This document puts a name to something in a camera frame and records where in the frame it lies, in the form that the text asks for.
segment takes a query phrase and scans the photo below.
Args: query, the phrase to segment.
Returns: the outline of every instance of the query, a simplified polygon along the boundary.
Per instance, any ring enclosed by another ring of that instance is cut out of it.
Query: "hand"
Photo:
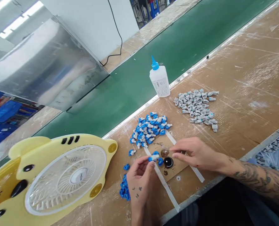
[[[127,173],[132,214],[143,212],[149,197],[151,175],[155,163],[149,162],[148,158],[149,156],[144,156],[136,159]]]
[[[170,151],[174,152],[173,158],[203,170],[221,172],[229,160],[228,156],[215,152],[197,137],[177,141]]]

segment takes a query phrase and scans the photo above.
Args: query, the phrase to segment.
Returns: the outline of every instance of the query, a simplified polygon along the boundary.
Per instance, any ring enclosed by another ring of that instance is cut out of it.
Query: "blue bottle cap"
[[[159,68],[158,63],[154,60],[153,56],[152,57],[152,69],[153,71],[156,71]]]

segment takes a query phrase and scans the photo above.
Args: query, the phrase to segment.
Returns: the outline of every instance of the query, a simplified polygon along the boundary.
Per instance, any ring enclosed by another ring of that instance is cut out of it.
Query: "wooden table surface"
[[[173,124],[169,129],[176,139],[197,136],[214,150],[241,158],[273,132],[279,129],[279,6],[251,25],[244,33],[221,49],[206,63],[182,79],[171,89],[171,95],[157,99],[137,116],[110,136],[118,142],[106,174],[102,192],[91,202],[77,207],[54,225],[130,225],[130,202],[119,196],[120,183],[126,173],[123,166],[144,156],[143,148],[132,157],[129,143],[138,118],[151,111],[166,115]],[[189,123],[189,116],[173,103],[180,92],[203,88],[220,91],[210,104],[218,120],[218,132],[210,126]],[[205,181],[201,183],[190,167],[168,181],[179,204],[207,186],[216,173],[200,170]],[[160,219],[174,209],[167,192],[156,174],[149,208]]]

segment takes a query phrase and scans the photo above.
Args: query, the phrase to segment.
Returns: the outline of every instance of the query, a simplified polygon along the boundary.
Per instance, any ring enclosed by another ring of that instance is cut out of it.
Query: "white plastic strip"
[[[144,147],[144,150],[145,150],[145,152],[146,152],[147,155],[151,155],[151,153],[150,153],[150,151],[148,150],[148,148],[145,148],[145,147]],[[155,164],[154,170],[155,170],[155,172],[156,172],[156,174],[157,174],[159,180],[161,181],[162,185],[164,186],[164,188],[165,188],[165,190],[166,190],[166,192],[167,192],[167,194],[168,194],[168,196],[169,196],[169,198],[170,198],[170,200],[171,200],[171,202],[172,202],[174,208],[176,209],[177,213],[179,213],[180,206],[178,205],[178,203],[177,203],[177,201],[176,201],[174,195],[172,194],[172,191],[170,190],[168,184],[166,183],[166,181],[165,181],[163,175],[161,174],[161,171],[159,170],[157,164]]]
[[[172,137],[172,135],[166,130],[166,135],[168,136],[168,138],[170,139],[170,141],[173,143],[173,145],[176,144],[176,140],[174,139],[174,137]],[[196,174],[196,176],[198,177],[198,179],[200,180],[200,182],[204,182],[204,177],[202,176],[202,174],[199,172],[199,170],[195,167],[192,167],[192,170],[194,171],[194,173]]]

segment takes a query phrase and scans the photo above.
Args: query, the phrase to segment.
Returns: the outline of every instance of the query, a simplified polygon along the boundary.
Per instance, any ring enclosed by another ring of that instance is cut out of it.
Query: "glue bottle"
[[[159,97],[170,95],[170,87],[165,66],[159,66],[152,56],[150,79]]]

